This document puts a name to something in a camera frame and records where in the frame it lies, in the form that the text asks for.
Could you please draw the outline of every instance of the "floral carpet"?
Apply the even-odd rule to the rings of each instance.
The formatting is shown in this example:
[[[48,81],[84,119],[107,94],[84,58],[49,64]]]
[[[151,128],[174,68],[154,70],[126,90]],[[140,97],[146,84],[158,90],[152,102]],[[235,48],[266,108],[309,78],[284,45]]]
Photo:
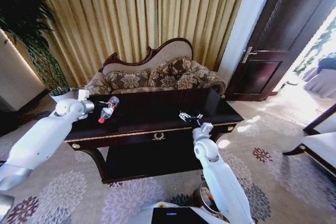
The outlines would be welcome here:
[[[217,141],[220,154],[241,183],[258,223],[335,224],[335,181],[306,154],[282,155],[300,143],[306,121],[335,101],[307,107],[289,101],[286,92],[264,102],[230,103],[245,121]],[[53,107],[44,97],[30,114],[41,116]],[[35,122],[0,138],[0,159]],[[15,196],[7,223],[126,223],[142,207],[160,200],[192,205],[201,181],[196,170],[103,185],[90,156],[63,144],[25,183],[7,192]]]

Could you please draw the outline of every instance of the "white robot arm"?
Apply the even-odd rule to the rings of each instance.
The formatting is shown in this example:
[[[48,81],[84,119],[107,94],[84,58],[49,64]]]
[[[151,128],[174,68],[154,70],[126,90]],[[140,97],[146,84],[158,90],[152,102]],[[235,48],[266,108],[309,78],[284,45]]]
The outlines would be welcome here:
[[[80,90],[79,99],[57,103],[50,116],[39,120],[12,147],[0,167],[0,190],[10,190],[22,183],[40,164],[49,159],[69,134],[72,123],[87,117],[94,104],[86,100],[88,91]]]
[[[218,152],[217,145],[210,140],[211,123],[200,125],[197,117],[180,113],[180,118],[194,125],[194,152],[202,164],[205,181],[215,200],[219,211],[230,223],[254,223],[248,199],[231,168],[226,164]]]
[[[12,147],[8,160],[0,167],[0,190],[10,190],[19,185],[54,154],[71,131],[72,123],[86,118],[93,111],[95,105],[86,100],[87,97],[87,91],[81,90],[78,100],[64,99],[57,103],[50,116],[38,121]],[[231,224],[254,223],[243,189],[231,168],[219,155],[217,145],[209,139],[212,124],[200,125],[201,115],[193,118],[181,113],[180,117],[193,125],[194,152],[201,161],[205,180],[220,212]],[[13,200],[12,197],[0,195],[0,222],[9,212]],[[222,222],[212,216],[204,216],[200,209],[193,210],[210,223]]]

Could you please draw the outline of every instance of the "table with white tablecloth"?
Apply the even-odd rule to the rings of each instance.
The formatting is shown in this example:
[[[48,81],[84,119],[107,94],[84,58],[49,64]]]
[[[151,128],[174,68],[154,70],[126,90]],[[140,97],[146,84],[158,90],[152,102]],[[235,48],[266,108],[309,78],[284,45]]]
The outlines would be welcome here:
[[[336,98],[336,70],[322,69],[317,74],[316,69],[305,76],[304,89],[319,94],[321,97]]]

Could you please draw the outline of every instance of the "white planter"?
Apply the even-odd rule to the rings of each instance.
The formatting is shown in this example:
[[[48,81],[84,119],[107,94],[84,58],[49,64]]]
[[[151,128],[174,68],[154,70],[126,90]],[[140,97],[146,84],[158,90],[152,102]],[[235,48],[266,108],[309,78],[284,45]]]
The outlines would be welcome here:
[[[58,103],[60,100],[63,100],[63,99],[66,99],[66,98],[73,98],[73,99],[76,99],[75,98],[75,94],[73,93],[72,90],[70,90],[68,93],[66,94],[61,94],[61,95],[57,95],[57,96],[52,96],[50,95],[51,98],[53,98],[53,100]]]

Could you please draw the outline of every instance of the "plastic bottle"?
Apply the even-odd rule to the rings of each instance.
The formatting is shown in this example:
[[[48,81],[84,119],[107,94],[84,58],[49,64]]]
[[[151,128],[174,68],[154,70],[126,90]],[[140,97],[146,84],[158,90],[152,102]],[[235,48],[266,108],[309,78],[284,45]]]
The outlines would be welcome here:
[[[103,108],[100,112],[100,118],[98,119],[98,122],[104,123],[106,119],[110,118],[114,110],[119,104],[118,97],[111,97],[109,101],[107,102],[108,107]]]

